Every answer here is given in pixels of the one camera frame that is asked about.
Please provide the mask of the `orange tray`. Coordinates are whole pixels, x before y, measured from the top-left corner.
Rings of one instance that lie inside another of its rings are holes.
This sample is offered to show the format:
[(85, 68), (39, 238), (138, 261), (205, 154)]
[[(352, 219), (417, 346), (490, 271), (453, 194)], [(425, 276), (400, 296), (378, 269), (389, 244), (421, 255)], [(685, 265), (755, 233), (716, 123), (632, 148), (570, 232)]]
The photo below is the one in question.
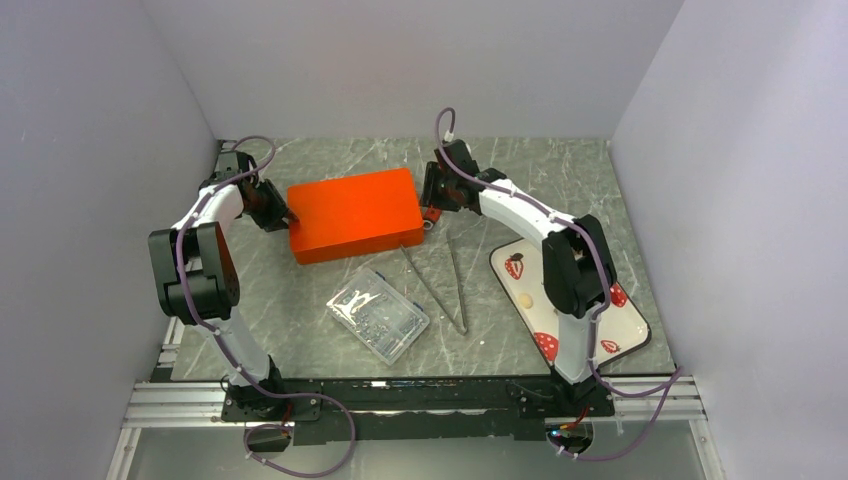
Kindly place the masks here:
[(424, 241), (415, 181), (407, 168), (293, 185), (289, 227), (300, 265), (414, 247)]

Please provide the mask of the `metal tongs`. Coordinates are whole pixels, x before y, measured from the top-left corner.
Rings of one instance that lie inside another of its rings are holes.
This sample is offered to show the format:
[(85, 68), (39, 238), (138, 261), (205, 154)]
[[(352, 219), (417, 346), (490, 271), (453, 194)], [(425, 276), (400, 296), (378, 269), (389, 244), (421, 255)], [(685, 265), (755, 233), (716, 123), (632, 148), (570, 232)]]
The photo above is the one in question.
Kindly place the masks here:
[(454, 239), (449, 229), (442, 231), (441, 242), (443, 244), (443, 255), (439, 257), (439, 260), (448, 260), (451, 273), (453, 274), (452, 282), (448, 282), (445, 278), (436, 278), (426, 273), (407, 247), (401, 246), (399, 251), (407, 262), (408, 267), (439, 307), (445, 319), (450, 322), (460, 336), (465, 337), (470, 330), (468, 310), (461, 285), (459, 260), (454, 248)]

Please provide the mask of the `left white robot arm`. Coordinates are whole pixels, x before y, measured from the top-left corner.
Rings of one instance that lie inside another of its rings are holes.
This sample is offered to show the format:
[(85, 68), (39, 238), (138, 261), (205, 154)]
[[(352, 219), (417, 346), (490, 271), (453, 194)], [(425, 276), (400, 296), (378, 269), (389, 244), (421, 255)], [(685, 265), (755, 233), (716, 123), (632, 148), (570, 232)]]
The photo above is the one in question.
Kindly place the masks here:
[(241, 287), (226, 232), (242, 215), (265, 232), (287, 229), (296, 219), (251, 155), (223, 151), (190, 210), (172, 227), (152, 232), (148, 249), (163, 312), (217, 348), (229, 369), (229, 400), (272, 420), (285, 411), (288, 394), (237, 308)]

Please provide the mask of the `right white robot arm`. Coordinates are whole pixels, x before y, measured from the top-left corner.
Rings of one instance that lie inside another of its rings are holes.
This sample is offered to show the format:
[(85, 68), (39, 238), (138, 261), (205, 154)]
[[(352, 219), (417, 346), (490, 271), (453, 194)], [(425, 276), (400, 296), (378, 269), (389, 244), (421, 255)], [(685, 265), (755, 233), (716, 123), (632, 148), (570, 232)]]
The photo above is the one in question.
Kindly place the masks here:
[(461, 139), (438, 142), (434, 154), (425, 170), (422, 206), (469, 209), (509, 227), (540, 252), (541, 284), (559, 327), (552, 370), (562, 381), (552, 386), (551, 401), (564, 415), (578, 413), (598, 387), (590, 341), (617, 279), (600, 220), (557, 211), (523, 192), (502, 172), (480, 169)]

